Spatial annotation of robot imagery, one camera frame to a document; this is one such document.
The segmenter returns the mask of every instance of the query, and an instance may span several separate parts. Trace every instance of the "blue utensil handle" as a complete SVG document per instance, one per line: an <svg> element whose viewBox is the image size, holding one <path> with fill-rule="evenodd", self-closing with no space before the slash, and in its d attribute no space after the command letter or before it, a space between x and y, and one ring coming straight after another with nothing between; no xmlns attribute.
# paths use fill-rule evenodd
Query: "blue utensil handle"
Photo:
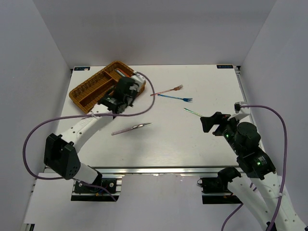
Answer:
<svg viewBox="0 0 308 231"><path fill-rule="evenodd" d="M173 99L179 99L182 100L183 98L179 98L179 97L174 97L174 96L168 96L168 95L162 95L162 94L158 94L159 96L163 96L163 97L168 97L168 98L173 98Z"/></svg>

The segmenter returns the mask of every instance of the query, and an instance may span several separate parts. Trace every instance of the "purple knife handle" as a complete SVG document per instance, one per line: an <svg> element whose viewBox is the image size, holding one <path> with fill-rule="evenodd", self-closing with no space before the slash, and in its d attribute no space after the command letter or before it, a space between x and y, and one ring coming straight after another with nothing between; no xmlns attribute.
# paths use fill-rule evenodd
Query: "purple knife handle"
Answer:
<svg viewBox="0 0 308 231"><path fill-rule="evenodd" d="M126 131L130 131L130 130L133 130L133 128L126 128L126 129L123 129L123 130L115 131L115 132L111 133L111 135L114 136L114 135L117 135L117 134L120 134L120 133L123 133L123 132L126 132Z"/></svg>

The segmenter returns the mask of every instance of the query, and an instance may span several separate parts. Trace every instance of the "blue fork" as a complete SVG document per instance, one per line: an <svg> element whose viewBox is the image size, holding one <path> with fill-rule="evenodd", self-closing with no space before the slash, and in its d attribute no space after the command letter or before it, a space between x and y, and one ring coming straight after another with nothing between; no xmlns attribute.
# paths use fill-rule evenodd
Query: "blue fork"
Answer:
<svg viewBox="0 0 308 231"><path fill-rule="evenodd" d="M184 100L185 102L192 102L192 98L179 98L179 97L173 97L173 96L168 96L168 95L162 95L158 94L158 96L163 96L163 97L168 97L168 98L173 98L173 99L179 99L179 100Z"/></svg>

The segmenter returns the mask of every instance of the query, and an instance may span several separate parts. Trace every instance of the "utensil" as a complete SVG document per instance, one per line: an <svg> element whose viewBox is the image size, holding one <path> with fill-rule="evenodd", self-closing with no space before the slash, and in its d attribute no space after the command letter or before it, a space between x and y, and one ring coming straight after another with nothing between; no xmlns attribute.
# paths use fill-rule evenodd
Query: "utensil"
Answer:
<svg viewBox="0 0 308 231"><path fill-rule="evenodd" d="M187 109L187 108L184 108L184 110L187 111L187 112L193 113L193 114L195 114L195 115L197 115L197 116L203 117L203 115L200 115L200 114L198 114L198 113L196 113L196 112L193 112L193 111L191 111L191 110L189 110L189 109Z"/></svg>
<svg viewBox="0 0 308 231"><path fill-rule="evenodd" d="M163 96L163 97L168 97L168 98L173 98L173 99L179 99L179 100L184 100L185 102L192 102L192 98L179 98L179 97L173 97L173 96L168 96L168 95L162 95L158 94L158 96Z"/></svg>
<svg viewBox="0 0 308 231"><path fill-rule="evenodd" d="M179 86L177 86L177 87L175 87L173 89L170 89L170 90L166 90L166 91L162 91L162 92L158 92L158 93L152 94L151 96L158 95L160 93L165 93L165 92L172 91L172 90L181 90L181 89L183 89L183 85L179 85Z"/></svg>
<svg viewBox="0 0 308 231"><path fill-rule="evenodd" d="M134 129L137 129L137 128L143 128L143 127L146 127L146 126L149 126L153 123L143 123L143 124L137 124L137 125L134 125L130 128L126 128L126 129L123 129L123 130L119 130L119 131L115 131L113 133L111 133L112 136L114 135L117 135L117 134L120 134L120 133L123 133L123 132L126 132L126 131L131 131L131 130L134 130Z"/></svg>

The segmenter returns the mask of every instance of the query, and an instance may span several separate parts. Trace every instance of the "gray wall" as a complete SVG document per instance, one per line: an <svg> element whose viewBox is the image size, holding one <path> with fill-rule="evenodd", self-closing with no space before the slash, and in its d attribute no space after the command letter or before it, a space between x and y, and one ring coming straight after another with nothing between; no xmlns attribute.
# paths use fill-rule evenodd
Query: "gray wall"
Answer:
<svg viewBox="0 0 308 231"><path fill-rule="evenodd" d="M276 0L34 0L70 67L242 64Z"/></svg>
<svg viewBox="0 0 308 231"><path fill-rule="evenodd" d="M0 2L0 226L17 231L23 222L34 179L22 161L27 133L58 115L70 72L31 0ZM27 158L38 173L51 126L30 140Z"/></svg>
<svg viewBox="0 0 308 231"><path fill-rule="evenodd" d="M307 0L277 0L242 66L242 81L250 102L270 106L285 119L289 138L286 184L293 205L306 224L307 12ZM281 122L265 109L256 109L254 114L266 151L281 173Z"/></svg>

